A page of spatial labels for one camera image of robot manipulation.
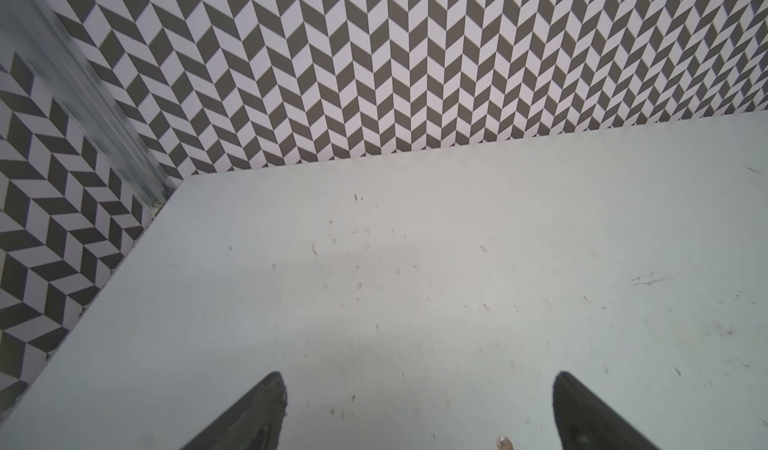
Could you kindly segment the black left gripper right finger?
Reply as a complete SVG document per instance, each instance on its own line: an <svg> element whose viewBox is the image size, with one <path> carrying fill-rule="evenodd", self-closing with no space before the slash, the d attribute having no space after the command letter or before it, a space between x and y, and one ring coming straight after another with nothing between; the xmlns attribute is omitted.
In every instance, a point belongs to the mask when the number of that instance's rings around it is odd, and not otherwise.
<svg viewBox="0 0 768 450"><path fill-rule="evenodd" d="M657 450L580 380L559 372L553 384L553 411L562 448Z"/></svg>

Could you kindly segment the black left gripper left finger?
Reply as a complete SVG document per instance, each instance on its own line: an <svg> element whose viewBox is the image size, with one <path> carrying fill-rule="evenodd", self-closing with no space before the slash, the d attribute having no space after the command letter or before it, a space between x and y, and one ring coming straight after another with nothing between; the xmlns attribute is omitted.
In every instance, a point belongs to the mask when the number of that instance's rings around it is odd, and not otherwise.
<svg viewBox="0 0 768 450"><path fill-rule="evenodd" d="M277 449L287 404L284 380L271 372L183 449Z"/></svg>

